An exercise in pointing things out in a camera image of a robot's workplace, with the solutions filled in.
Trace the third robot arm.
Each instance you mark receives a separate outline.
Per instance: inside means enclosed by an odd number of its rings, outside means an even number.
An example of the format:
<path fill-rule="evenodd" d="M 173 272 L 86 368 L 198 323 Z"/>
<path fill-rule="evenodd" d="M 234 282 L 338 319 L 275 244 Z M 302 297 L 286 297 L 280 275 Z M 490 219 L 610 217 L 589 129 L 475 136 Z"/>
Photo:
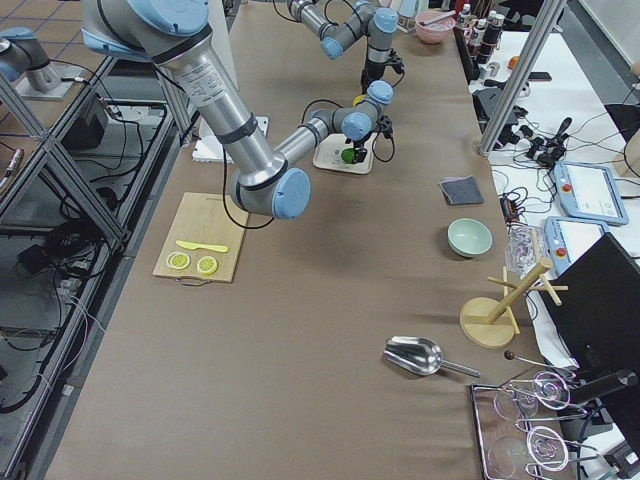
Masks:
<path fill-rule="evenodd" d="M 1 31 L 1 74 L 9 82 L 18 82 L 15 90 L 24 99 L 61 101 L 71 89 L 26 27 Z"/>

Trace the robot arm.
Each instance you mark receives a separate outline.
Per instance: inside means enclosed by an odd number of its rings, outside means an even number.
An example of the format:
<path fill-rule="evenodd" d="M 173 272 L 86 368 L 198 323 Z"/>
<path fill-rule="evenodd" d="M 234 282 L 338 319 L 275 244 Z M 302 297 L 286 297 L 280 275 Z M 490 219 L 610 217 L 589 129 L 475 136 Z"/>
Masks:
<path fill-rule="evenodd" d="M 293 20 L 308 27 L 331 59 L 360 38 L 368 40 L 362 74 L 363 98 L 354 106 L 318 110 L 277 147 L 268 144 L 256 116 L 212 46 L 205 1 L 85 1 L 85 45 L 105 56 L 150 62 L 169 70 L 236 166 L 232 200 L 237 207 L 277 219 L 293 219 L 308 205 L 311 184 L 296 162 L 331 134 L 353 145 L 363 162 L 366 141 L 384 118 L 394 92 L 382 78 L 393 58 L 398 14 L 358 1 L 341 24 L 330 22 L 313 1 L 290 1 Z"/>
<path fill-rule="evenodd" d="M 336 60 L 361 38 L 367 40 L 366 57 L 361 72 L 361 93 L 381 80 L 387 67 L 400 76 L 404 63 L 392 47 L 399 15 L 388 7 L 376 7 L 369 1 L 351 5 L 351 15 L 342 23 L 331 22 L 317 6 L 317 1 L 288 1 L 293 20 L 305 25 L 319 39 L 325 55 Z"/>

